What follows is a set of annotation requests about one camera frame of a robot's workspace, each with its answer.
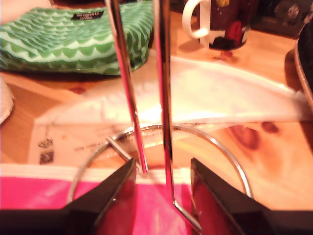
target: mug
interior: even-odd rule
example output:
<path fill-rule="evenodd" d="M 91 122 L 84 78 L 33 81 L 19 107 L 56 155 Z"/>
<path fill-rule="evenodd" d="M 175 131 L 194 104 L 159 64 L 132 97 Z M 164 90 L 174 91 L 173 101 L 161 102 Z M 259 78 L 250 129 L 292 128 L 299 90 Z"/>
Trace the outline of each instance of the mug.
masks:
<path fill-rule="evenodd" d="M 204 47 L 231 50 L 246 43 L 253 0 L 189 0 L 182 14 L 183 29 Z M 200 28 L 191 29 L 192 13 L 200 5 Z"/>

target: table surface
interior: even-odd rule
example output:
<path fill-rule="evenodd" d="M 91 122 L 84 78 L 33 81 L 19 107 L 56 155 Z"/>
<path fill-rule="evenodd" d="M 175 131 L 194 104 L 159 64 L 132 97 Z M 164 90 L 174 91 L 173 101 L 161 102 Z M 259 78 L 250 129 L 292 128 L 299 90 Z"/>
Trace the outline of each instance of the table surface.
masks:
<path fill-rule="evenodd" d="M 247 43 L 231 53 L 202 48 L 198 40 L 190 39 L 183 31 L 181 14 L 171 13 L 172 55 L 202 61 L 224 60 L 300 90 L 293 59 L 294 45 L 294 39 L 251 31 Z M 0 129 L 2 164 L 26 164 L 34 119 L 51 107 L 69 101 L 75 92 L 86 91 L 106 79 L 70 73 L 65 80 L 63 74 L 3 71 L 0 76 L 15 97 L 13 113 Z M 313 209 L 313 123 L 241 123 L 211 134 L 234 151 L 258 201 L 273 209 Z M 176 141 L 174 146 L 175 154 L 188 156 L 188 161 L 198 158 L 230 184 L 241 188 L 232 166 L 211 146 L 195 137 Z M 159 157 L 161 148 L 149 154 Z"/>

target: white mug handle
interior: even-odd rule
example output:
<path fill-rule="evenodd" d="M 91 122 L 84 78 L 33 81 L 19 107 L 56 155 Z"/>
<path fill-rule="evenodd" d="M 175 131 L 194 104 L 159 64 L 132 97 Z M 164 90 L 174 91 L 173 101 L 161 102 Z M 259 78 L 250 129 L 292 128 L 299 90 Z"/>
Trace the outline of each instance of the white mug handle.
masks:
<path fill-rule="evenodd" d="M 192 31 L 191 17 L 196 6 L 200 4 L 200 29 Z M 182 27 L 191 38 L 202 38 L 210 32 L 211 0 L 189 0 L 182 13 Z"/>

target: circular wire base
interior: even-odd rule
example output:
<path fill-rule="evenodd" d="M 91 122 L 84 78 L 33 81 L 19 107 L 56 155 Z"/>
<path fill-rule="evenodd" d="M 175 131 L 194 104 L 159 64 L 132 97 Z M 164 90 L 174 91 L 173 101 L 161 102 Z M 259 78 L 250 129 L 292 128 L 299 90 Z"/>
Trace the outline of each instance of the circular wire base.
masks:
<path fill-rule="evenodd" d="M 159 124 L 159 125 L 148 125 L 148 126 L 142 127 L 141 131 L 150 130 L 150 129 L 161 129 L 161 128 L 162 128 L 161 124 Z M 221 142 L 219 142 L 218 140 L 216 140 L 215 138 L 210 136 L 208 133 L 205 133 L 204 131 L 201 131 L 201 130 L 194 128 L 194 127 L 185 126 L 185 125 L 181 125 L 181 124 L 173 124 L 173 128 L 175 130 L 181 130 L 181 131 L 196 135 L 196 136 L 202 138 L 203 140 L 208 141 L 209 143 L 213 144 L 215 147 L 217 147 L 227 157 L 227 159 L 230 161 L 230 163 L 233 165 L 234 169 L 236 170 L 236 173 L 238 174 L 238 176 L 240 178 L 240 181 L 242 183 L 245 194 L 248 197 L 253 198 L 252 189 L 250 187 L 249 181 L 247 179 L 247 176 L 246 176 L 244 170 L 242 169 L 241 165 L 239 164 L 239 162 L 235 158 L 235 156 Z M 118 141 L 118 140 L 121 140 L 122 138 L 125 138 L 125 137 L 132 135 L 133 133 L 134 133 L 133 128 L 129 128 L 129 129 L 125 130 L 123 133 L 113 136 L 112 139 L 114 141 Z M 74 177 L 74 180 L 70 186 L 70 189 L 68 191 L 68 195 L 67 195 L 67 202 L 68 203 L 72 202 L 76 187 L 77 187 L 82 175 L 84 174 L 85 170 L 92 163 L 94 158 L 98 154 L 100 154 L 104 150 L 106 150 L 109 146 L 110 146 L 110 144 L 107 141 L 104 142 L 103 144 L 101 144 L 97 149 L 95 149 L 90 154 L 90 156 L 86 159 L 84 164 L 79 168 L 79 170 L 77 171 L 77 173 Z"/>

